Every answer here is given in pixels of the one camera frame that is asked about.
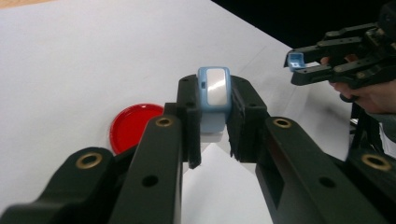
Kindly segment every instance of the hand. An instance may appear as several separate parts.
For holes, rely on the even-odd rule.
[[[357,57],[356,55],[347,55],[346,60],[352,62],[357,60]],[[320,62],[328,63],[329,58],[323,58]],[[350,89],[346,83],[342,82],[330,84],[348,99],[353,95],[358,96],[355,103],[368,113],[396,114],[396,79],[356,90]]]

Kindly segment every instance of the red circular object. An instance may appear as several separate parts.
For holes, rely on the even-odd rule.
[[[110,127],[110,144],[116,154],[137,145],[150,119],[160,116],[160,105],[132,105],[122,110]]]

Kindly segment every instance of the red plastic lid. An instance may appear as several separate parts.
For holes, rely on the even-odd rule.
[[[148,121],[163,114],[160,105],[132,105],[122,110],[110,127],[110,144],[116,154],[137,145]]]

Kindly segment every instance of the blue and white object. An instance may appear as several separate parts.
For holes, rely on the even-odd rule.
[[[227,67],[201,67],[197,76],[202,110],[201,133],[219,135],[231,112],[230,70]]]
[[[291,72],[297,69],[306,68],[304,55],[300,52],[292,52],[288,55],[288,65]]]

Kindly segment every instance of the small blue object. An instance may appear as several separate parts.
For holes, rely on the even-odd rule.
[[[297,69],[306,68],[304,55],[300,52],[289,53],[288,65],[291,72],[294,72]]]
[[[201,67],[197,76],[201,133],[222,132],[232,106],[230,70],[227,67]]]

